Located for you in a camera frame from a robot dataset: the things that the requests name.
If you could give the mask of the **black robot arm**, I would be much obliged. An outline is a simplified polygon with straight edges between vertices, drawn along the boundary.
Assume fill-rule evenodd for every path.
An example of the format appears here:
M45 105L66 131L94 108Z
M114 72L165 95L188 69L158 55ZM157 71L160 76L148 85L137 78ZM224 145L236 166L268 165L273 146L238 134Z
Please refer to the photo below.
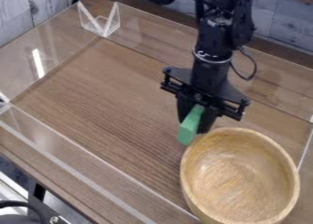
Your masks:
M149 0L169 5L176 0ZM193 0L196 4L197 41L193 47L193 66L164 69L161 87L178 100L178 120L198 110L197 133L208 133L222 116L241 120L249 97L229 81L236 69L234 52L242 51L256 30L252 18L253 0Z

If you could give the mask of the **black gripper with rails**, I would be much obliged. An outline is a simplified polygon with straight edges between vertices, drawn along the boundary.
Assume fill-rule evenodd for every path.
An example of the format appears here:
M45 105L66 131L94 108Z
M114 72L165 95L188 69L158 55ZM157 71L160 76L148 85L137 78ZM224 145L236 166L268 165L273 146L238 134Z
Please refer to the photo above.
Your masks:
M205 107L198 133L208 133L217 118L240 121L249 106L249 97L233 86L228 74L230 62L213 64L196 60L193 67L166 67L162 89L178 100L178 120L184 122L196 104Z

